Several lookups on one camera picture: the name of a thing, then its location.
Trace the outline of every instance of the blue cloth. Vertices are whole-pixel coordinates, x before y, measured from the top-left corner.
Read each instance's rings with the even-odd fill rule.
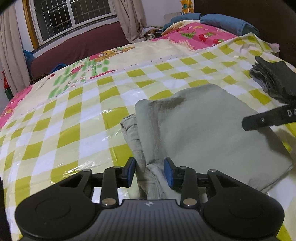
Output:
[[[66,67],[67,65],[66,64],[58,64],[51,72],[50,74],[52,74],[53,72],[56,72],[58,71],[59,69],[62,69],[64,67]]]
[[[163,26],[163,31],[166,30],[168,27],[170,27],[171,25],[173,25],[174,23],[180,22],[182,20],[199,20],[200,19],[200,15],[201,13],[187,13],[184,15],[180,15],[177,17],[173,17],[169,23],[165,24]]]
[[[35,59],[34,55],[27,51],[27,50],[24,50],[24,56],[25,56],[25,60],[26,60],[26,65],[27,65],[27,69],[28,69],[28,72],[29,72],[29,76],[30,78],[32,78],[32,75],[31,75],[31,64],[33,62],[33,60]]]
[[[253,33],[259,37],[259,30],[252,24],[238,18],[222,15],[222,14],[207,14],[200,18],[200,23],[215,26],[225,29],[237,36],[242,36],[247,33]]]

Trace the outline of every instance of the blue pillow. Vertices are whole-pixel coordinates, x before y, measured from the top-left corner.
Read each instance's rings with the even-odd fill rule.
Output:
[[[200,23],[215,26],[225,29],[237,36],[242,36],[247,33],[253,33],[259,37],[259,30],[252,24],[238,18],[222,15],[222,14],[207,14],[200,18]]]
[[[180,15],[180,16],[176,16],[176,17],[173,17],[170,22],[171,23],[177,23],[177,22],[180,22],[182,20],[199,20],[200,19],[200,12],[197,13],[187,13],[187,14],[183,14],[183,15]]]

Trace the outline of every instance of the yellow checkered quilt cover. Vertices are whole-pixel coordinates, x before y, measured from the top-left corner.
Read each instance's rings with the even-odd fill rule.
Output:
[[[79,170],[103,172],[112,165],[125,164],[131,151],[119,122],[135,112],[137,101],[165,98],[181,89],[212,83],[258,112],[280,106],[248,74],[256,55],[280,61],[265,42],[247,34],[187,57],[87,80],[24,115],[13,115],[0,132],[0,176],[13,240],[21,236],[14,211],[24,198]],[[290,151],[296,124],[273,130]],[[278,235],[289,241],[296,239],[295,171],[283,182],[295,189],[289,194],[282,191],[280,197],[274,192],[280,202],[289,200],[283,205],[286,218]]]

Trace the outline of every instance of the red bag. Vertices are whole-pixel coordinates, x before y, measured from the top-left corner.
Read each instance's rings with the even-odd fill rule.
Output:
[[[5,77],[4,70],[2,71],[2,74],[3,74],[3,76],[4,76],[4,89],[6,90],[6,89],[9,87],[9,85],[8,85],[8,83],[7,83],[7,79],[6,79],[6,77]]]

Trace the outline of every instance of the pink blanket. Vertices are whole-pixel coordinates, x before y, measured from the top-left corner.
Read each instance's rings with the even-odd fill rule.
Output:
[[[185,44],[193,50],[198,50],[212,47],[234,37],[236,37],[236,35],[220,28],[201,23],[190,23],[158,39],[153,39],[152,41],[168,39],[173,43]]]
[[[8,103],[0,117],[0,129],[5,125],[8,118],[12,115],[14,108],[17,107],[18,103],[23,100],[23,98],[31,91],[31,89],[32,85],[17,93]]]

